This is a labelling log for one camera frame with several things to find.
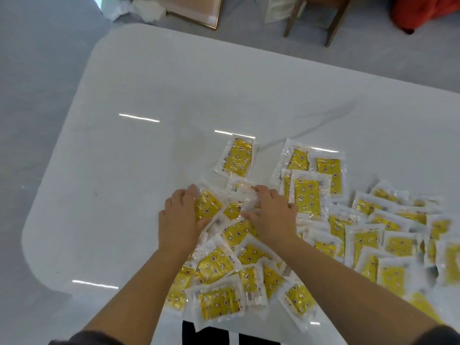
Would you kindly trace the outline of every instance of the gray floor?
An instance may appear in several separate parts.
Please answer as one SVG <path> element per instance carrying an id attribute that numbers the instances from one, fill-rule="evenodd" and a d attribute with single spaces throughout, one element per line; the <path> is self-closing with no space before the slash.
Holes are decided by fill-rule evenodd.
<path id="1" fill-rule="evenodd" d="M 356 2 L 329 49 L 323 47 L 324 24 L 331 14 L 319 8 L 307 10 L 288 39 L 282 38 L 284 22 L 261 22 L 255 0 L 224 0 L 217 31 L 175 17 L 158 25 L 460 92 L 459 15 L 407 36 L 389 21 L 386 2 Z M 93 0 L 0 0 L 2 344 L 66 337 L 95 312 L 41 286 L 24 262 L 20 238 L 86 61 L 112 26 Z"/>

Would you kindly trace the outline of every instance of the black pants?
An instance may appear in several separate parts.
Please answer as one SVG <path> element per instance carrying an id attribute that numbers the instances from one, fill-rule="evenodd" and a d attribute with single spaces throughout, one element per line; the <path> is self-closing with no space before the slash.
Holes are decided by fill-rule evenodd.
<path id="1" fill-rule="evenodd" d="M 274 341 L 251 337 L 244 334 L 240 334 L 239 337 L 240 345 L 280 345 L 280 343 L 275 343 Z M 199 332 L 195 332 L 193 323 L 182 321 L 182 345 L 196 344 L 229 345 L 229 332 L 213 327 L 207 327 Z"/>

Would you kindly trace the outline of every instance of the person's left hand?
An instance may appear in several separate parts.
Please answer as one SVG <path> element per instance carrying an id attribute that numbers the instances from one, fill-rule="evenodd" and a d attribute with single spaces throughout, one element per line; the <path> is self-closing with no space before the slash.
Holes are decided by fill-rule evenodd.
<path id="1" fill-rule="evenodd" d="M 200 233 L 211 218 L 195 219 L 195 198 L 198 189 L 194 184 L 187 190 L 179 189 L 165 201 L 158 213 L 158 250 L 185 262 L 195 249 Z"/>

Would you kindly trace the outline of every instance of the dark sleeve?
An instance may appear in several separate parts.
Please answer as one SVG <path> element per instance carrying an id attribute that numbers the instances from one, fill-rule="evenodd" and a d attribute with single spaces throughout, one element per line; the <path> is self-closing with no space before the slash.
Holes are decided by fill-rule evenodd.
<path id="1" fill-rule="evenodd" d="M 449 326 L 435 327 L 423 334 L 413 345 L 460 345 L 460 334 Z"/>
<path id="2" fill-rule="evenodd" d="M 75 334 L 68 341 L 53 340 L 49 345 L 123 345 L 123 343 L 102 332 L 83 330 Z"/>

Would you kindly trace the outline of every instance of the person's right arm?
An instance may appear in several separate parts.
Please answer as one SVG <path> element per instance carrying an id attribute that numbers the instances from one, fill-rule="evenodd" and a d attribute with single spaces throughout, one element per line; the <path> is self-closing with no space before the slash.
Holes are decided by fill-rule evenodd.
<path id="1" fill-rule="evenodd" d="M 243 213 L 302 280 L 348 344 L 409 345 L 438 323 L 297 236 L 297 207 L 257 186 L 260 213 Z"/>

